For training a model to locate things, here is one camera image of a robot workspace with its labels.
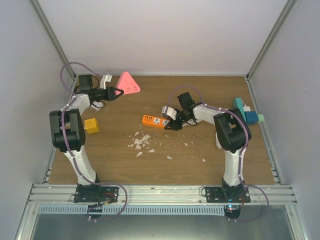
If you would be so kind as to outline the pink triangular socket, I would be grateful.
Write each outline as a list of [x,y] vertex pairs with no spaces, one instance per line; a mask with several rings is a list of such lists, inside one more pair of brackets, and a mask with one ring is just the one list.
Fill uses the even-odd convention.
[[119,77],[116,88],[122,90],[124,95],[135,94],[141,91],[139,85],[127,71],[123,72]]

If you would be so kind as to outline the orange power strip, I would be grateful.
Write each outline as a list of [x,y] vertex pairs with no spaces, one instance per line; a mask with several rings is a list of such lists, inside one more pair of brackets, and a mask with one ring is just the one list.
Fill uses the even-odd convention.
[[165,126],[170,122],[168,119],[157,117],[157,116],[151,116],[151,115],[143,115],[142,117],[142,125],[147,127],[152,127],[156,129],[164,129]]

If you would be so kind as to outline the yellow cube adapter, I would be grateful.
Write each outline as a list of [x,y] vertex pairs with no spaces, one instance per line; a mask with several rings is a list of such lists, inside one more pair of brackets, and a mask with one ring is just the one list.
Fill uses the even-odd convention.
[[88,134],[98,133],[99,125],[96,118],[89,118],[84,120],[84,129]]

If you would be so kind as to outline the white plug adapter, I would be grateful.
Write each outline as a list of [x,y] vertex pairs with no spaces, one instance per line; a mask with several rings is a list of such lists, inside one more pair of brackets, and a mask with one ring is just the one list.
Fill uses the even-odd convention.
[[99,111],[101,110],[101,108],[96,107],[96,106],[94,106],[94,105],[91,105],[90,108],[91,108],[92,110],[95,110],[96,112],[99,112]]

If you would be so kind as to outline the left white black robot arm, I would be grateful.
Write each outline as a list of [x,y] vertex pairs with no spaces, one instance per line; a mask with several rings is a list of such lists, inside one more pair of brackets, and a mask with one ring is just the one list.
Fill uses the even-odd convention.
[[101,77],[99,87],[92,87],[91,75],[80,75],[77,92],[60,110],[49,113],[50,132],[53,146],[60,150],[70,161],[76,176],[77,184],[89,186],[86,197],[92,202],[98,202],[103,197],[103,189],[93,170],[85,151],[86,133],[82,121],[83,112],[101,101],[114,101],[124,94],[124,91],[106,86],[111,82],[112,75]]

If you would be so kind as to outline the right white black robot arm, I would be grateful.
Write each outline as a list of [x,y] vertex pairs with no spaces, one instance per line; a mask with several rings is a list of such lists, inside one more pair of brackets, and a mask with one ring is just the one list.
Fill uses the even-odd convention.
[[224,109],[204,102],[196,103],[189,92],[177,98],[182,110],[168,105],[162,107],[162,115],[169,120],[164,128],[179,131],[190,120],[205,121],[215,126],[217,142],[225,154],[221,196],[228,203],[234,202],[245,192],[243,158],[252,137],[241,111],[237,107]]

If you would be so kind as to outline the light green plug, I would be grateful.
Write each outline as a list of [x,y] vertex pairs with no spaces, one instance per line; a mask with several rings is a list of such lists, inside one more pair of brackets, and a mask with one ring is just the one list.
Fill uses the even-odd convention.
[[265,116],[263,114],[258,114],[258,121],[259,122],[264,122],[265,121]]

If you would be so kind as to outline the blue cube adapter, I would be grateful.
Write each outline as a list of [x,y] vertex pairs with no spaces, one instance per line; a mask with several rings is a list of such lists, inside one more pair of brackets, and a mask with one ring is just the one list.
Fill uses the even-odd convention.
[[254,125],[259,121],[258,114],[255,111],[244,112],[247,125]]

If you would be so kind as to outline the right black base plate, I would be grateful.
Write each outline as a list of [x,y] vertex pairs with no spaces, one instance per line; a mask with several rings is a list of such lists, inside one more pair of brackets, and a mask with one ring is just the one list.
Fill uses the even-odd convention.
[[205,186],[200,190],[202,197],[206,198],[207,203],[250,203],[249,190],[241,185],[229,187],[224,186]]

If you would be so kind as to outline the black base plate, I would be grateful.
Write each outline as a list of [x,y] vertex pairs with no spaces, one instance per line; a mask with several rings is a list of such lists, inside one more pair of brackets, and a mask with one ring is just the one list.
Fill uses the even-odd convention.
[[119,187],[78,184],[70,196],[72,203],[111,204],[118,201]]
[[224,186],[205,186],[200,190],[202,197],[206,198],[207,203],[250,203],[249,190],[241,185],[229,187]]

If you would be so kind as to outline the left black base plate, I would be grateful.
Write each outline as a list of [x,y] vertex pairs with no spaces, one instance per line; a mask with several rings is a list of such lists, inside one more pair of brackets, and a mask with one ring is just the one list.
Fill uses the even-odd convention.
[[78,184],[70,196],[72,203],[111,204],[118,201],[119,187]]

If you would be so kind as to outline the left aluminium frame post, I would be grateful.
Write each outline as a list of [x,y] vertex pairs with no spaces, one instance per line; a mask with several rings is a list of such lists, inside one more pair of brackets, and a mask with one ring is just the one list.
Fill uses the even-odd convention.
[[44,27],[45,32],[47,33],[51,43],[53,44],[55,50],[57,51],[60,59],[62,60],[63,64],[67,64],[69,62],[51,24],[49,23],[49,20],[43,10],[43,8],[40,5],[40,2],[38,0],[29,0],[29,3],[33,7],[35,14],[37,15],[40,23]]

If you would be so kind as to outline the aluminium frame post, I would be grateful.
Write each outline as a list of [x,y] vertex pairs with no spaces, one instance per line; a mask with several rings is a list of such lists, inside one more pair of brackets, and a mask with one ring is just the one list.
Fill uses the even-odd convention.
[[286,19],[288,18],[289,14],[293,10],[297,0],[287,0],[284,7],[280,11],[279,16],[277,17],[273,27],[271,28],[266,40],[264,41],[260,51],[258,52],[257,57],[255,58],[252,66],[250,67],[248,73],[245,75],[245,80],[247,82],[250,81],[251,77],[255,73],[256,69],[258,68],[260,62],[262,61],[263,57],[267,53],[268,49],[272,45],[273,41],[275,40],[277,34],[279,33],[280,29],[282,28],[283,24],[285,23]]
[[29,3],[33,7],[35,14],[37,15],[40,23],[44,27],[45,32],[47,33],[51,43],[53,44],[55,50],[57,51],[60,59],[62,60],[63,64],[67,64],[69,62],[51,24],[49,23],[49,20],[43,10],[43,8],[40,5],[40,2],[38,0],[29,0]]

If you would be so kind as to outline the aluminium front rail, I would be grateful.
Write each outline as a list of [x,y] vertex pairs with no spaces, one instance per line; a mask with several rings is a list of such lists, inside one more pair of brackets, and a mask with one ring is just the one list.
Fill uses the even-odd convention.
[[[207,194],[201,185],[125,185],[119,189],[117,205],[127,199],[130,206],[164,205],[228,205],[218,196]],[[247,205],[296,205],[293,189],[288,185],[262,185],[249,187],[250,202]],[[29,192],[27,202],[30,204],[71,204],[72,195],[76,193],[75,184],[34,184]]]

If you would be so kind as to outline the right aluminium frame post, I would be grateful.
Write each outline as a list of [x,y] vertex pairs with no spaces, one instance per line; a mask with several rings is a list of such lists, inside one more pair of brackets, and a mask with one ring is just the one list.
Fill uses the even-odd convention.
[[293,10],[297,0],[287,0],[284,7],[280,11],[279,16],[277,17],[273,27],[271,28],[266,40],[264,41],[260,51],[258,52],[257,57],[255,58],[252,66],[250,67],[248,73],[245,75],[245,80],[247,82],[250,81],[251,77],[255,73],[256,69],[258,68],[260,62],[262,61],[263,57],[267,53],[268,49],[272,45],[273,41],[275,40],[277,34],[279,33],[280,29],[282,28],[283,24],[285,23],[286,19],[288,18],[289,14]]

